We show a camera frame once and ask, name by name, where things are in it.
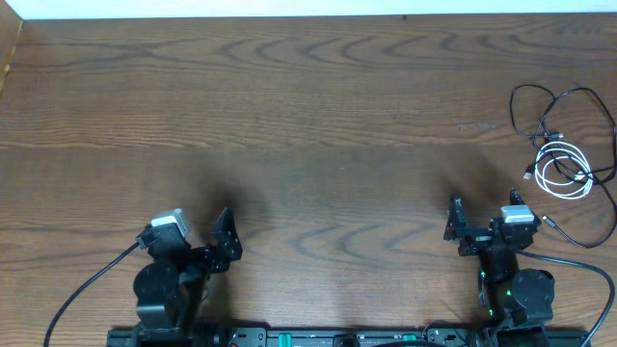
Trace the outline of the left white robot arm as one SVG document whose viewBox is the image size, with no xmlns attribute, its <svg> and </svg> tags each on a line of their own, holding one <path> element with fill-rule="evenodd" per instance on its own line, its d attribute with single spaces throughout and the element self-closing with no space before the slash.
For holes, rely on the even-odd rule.
<svg viewBox="0 0 617 347">
<path fill-rule="evenodd" d="M 212 229 L 214 243 L 194 248 L 182 209 L 154 217 L 137 236 L 152 261 L 133 282 L 139 323 L 130 346 L 468 346 L 470 331 L 437 321 L 418 330 L 286 330 L 232 327 L 201 320 L 197 310 L 211 276 L 228 271 L 243 248 L 233 212 L 224 208 Z"/>
</svg>

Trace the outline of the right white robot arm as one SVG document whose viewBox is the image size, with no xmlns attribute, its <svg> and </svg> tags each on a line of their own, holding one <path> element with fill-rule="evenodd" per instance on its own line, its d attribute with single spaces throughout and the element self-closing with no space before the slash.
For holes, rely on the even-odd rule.
<svg viewBox="0 0 617 347">
<path fill-rule="evenodd" d="M 509 200 L 486 227 L 471 227 L 462 199 L 452 195 L 443 236 L 459 243 L 460 256 L 478 258 L 479 298 L 502 330 L 550 321 L 555 295 L 551 273 L 519 266 L 517 254 L 533 244 L 541 221 L 516 189 Z"/>
</svg>

